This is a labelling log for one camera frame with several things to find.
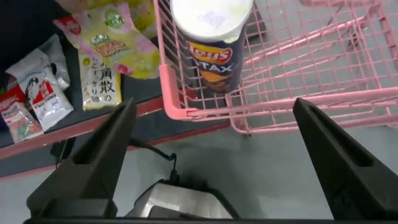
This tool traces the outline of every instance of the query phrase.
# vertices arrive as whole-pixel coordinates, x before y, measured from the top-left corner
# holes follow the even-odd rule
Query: white lid
[[[204,42],[236,37],[250,15],[254,0],[171,0],[178,28]]]

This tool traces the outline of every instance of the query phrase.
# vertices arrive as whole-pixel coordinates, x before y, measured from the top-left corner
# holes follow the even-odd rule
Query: lay's logo
[[[210,62],[217,65],[224,65],[232,57],[232,49],[221,49],[217,47],[204,46],[187,41],[189,51],[198,60]]]

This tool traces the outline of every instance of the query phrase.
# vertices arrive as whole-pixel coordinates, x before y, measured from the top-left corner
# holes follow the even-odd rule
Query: gray floor
[[[382,126],[349,133],[398,173],[397,129]],[[299,132],[246,139],[225,129],[159,148],[178,154],[182,178],[207,180],[243,218],[332,218]],[[114,196],[118,216],[127,214],[151,184],[166,178],[171,167],[145,149],[127,153]],[[50,173],[0,182],[0,223],[28,218],[26,198]]]

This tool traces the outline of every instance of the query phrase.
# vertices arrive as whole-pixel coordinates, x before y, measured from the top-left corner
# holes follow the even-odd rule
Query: black cable
[[[151,146],[148,143],[145,143],[141,140],[138,139],[133,139],[131,138],[129,141],[130,146],[135,146],[135,147],[142,147],[151,150],[152,152],[162,156],[165,160],[167,161],[172,161],[174,160],[174,168],[175,168],[175,162],[177,160],[177,155],[175,153],[172,153],[171,155],[167,155],[166,153],[162,152],[160,149],[155,148],[154,146]]]
[[[175,170],[175,165],[177,163],[177,155],[175,153],[171,153],[171,155],[167,155],[166,153],[162,152],[161,150],[155,148],[154,146],[151,146],[148,143],[145,143],[143,141],[140,141],[138,139],[133,139],[133,138],[130,139],[129,145],[130,146],[134,146],[134,147],[141,147],[141,148],[149,149],[152,152],[162,156],[167,161],[174,161],[173,169],[172,169],[172,171],[170,173],[169,184],[172,184],[172,185],[177,185],[178,184],[180,177],[177,174],[177,171]]]

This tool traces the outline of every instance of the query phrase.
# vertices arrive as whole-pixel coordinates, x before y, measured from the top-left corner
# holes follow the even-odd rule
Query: pink shopping cart
[[[162,93],[172,119],[230,119],[243,134],[290,131],[297,129],[294,101],[302,97],[343,127],[398,123],[396,1],[256,1],[241,83],[227,95],[203,85],[169,0],[154,4]]]

